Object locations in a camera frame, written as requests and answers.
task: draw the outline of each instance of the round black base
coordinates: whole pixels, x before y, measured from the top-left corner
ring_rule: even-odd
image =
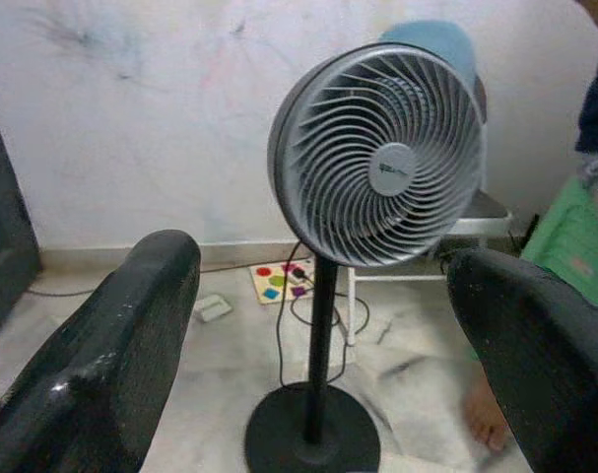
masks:
[[[327,388],[321,445],[303,439],[307,383],[268,394],[252,413],[246,430],[250,471],[377,471],[379,437],[365,408],[333,386]]]

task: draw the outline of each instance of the person's foot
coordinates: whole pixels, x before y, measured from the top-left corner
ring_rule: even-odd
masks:
[[[508,424],[482,370],[465,399],[465,420],[474,439],[493,451],[504,448]]]

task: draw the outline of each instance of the white tile floor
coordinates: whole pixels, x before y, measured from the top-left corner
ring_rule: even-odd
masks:
[[[74,292],[95,287],[105,274],[45,273],[34,288]],[[278,307],[259,305],[244,269],[203,275],[199,297],[214,293],[234,310],[207,324],[192,319],[143,473],[245,471],[249,415],[278,386]],[[371,321],[336,385],[372,415],[382,444],[380,471],[530,472],[514,444],[491,456],[469,438],[460,404],[475,366],[444,284],[364,283],[359,296],[370,305]],[[86,298],[25,295],[20,300],[0,333],[0,393]],[[297,309],[308,315],[309,302]],[[282,331],[286,379],[300,379],[306,372],[308,327],[288,314]],[[332,373],[340,368],[342,347],[341,333],[334,330]]]

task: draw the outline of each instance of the dirty white wall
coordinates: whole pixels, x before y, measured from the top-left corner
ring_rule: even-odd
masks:
[[[291,236],[266,140],[290,86],[394,22],[447,19],[490,96],[490,187],[522,219],[574,167],[598,57],[571,0],[0,0],[0,128],[44,247]]]

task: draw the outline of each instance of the fan head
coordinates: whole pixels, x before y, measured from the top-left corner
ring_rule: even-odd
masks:
[[[362,47],[309,72],[272,128],[268,165],[288,223],[343,265],[422,253],[480,185],[486,135],[469,88],[416,47]]]

